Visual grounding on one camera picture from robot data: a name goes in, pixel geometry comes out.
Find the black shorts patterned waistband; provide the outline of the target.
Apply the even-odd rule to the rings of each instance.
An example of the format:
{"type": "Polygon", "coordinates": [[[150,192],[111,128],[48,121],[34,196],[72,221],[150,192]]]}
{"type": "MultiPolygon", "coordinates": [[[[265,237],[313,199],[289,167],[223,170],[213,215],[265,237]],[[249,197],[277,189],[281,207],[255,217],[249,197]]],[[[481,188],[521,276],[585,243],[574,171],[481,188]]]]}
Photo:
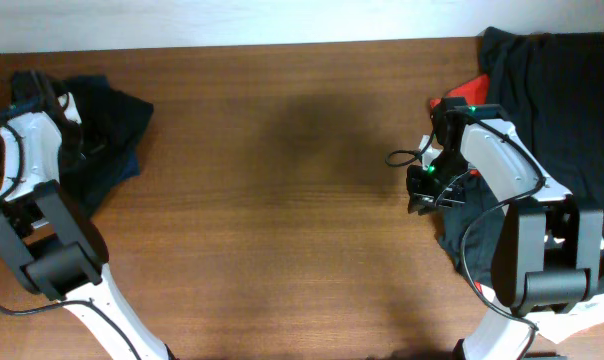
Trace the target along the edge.
{"type": "MultiPolygon", "coordinates": [[[[154,112],[154,106],[142,99],[112,88],[104,75],[83,75],[64,81],[78,108],[81,119],[94,128],[89,134],[88,153],[105,150],[108,155],[134,152],[142,140],[154,112]]],[[[93,216],[117,183],[113,176],[61,175],[61,186],[88,217],[93,216]]]]}

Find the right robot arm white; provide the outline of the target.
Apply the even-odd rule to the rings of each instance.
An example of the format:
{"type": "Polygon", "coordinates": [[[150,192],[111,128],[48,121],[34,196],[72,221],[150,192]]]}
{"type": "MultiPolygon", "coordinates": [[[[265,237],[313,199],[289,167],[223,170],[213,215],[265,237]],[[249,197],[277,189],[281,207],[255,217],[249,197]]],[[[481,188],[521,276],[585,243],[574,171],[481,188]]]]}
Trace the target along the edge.
{"type": "Polygon", "coordinates": [[[493,299],[455,359],[523,359],[539,330],[533,313],[566,314],[596,293],[604,213],[576,201],[519,139],[499,105],[445,97],[431,111],[433,131],[407,169],[408,209],[420,215],[465,203],[461,180],[483,179],[504,214],[491,263],[493,299]]]}

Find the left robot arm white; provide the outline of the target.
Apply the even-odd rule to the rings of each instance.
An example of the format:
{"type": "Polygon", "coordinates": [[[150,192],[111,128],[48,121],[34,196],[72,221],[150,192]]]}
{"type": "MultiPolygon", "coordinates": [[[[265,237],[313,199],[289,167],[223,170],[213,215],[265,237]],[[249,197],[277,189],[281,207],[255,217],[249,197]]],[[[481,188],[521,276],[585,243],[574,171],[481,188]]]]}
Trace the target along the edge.
{"type": "Polygon", "coordinates": [[[47,309],[73,314],[114,359],[169,359],[116,285],[92,215],[139,172],[152,104],[103,76],[36,70],[10,80],[0,111],[0,259],[47,309]]]}

